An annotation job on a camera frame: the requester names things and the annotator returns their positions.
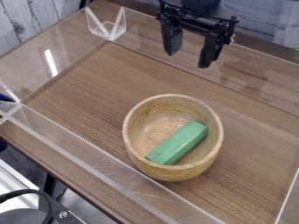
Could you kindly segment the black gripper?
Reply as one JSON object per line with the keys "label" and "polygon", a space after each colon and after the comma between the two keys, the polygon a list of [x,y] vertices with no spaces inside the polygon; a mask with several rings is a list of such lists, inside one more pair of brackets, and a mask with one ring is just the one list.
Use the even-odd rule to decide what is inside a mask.
{"label": "black gripper", "polygon": [[157,0],[163,48],[170,56],[183,46],[183,29],[206,36],[199,68],[208,68],[219,58],[223,45],[234,39],[239,17],[220,6],[222,0]]}

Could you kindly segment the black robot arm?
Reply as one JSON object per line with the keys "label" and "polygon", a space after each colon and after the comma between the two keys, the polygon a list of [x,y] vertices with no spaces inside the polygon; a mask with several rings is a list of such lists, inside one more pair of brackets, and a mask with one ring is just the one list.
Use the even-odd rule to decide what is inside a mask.
{"label": "black robot arm", "polygon": [[163,49],[174,56],[183,47],[183,31],[204,37],[198,68],[208,68],[224,45],[234,41],[239,16],[220,8],[222,0],[157,0]]}

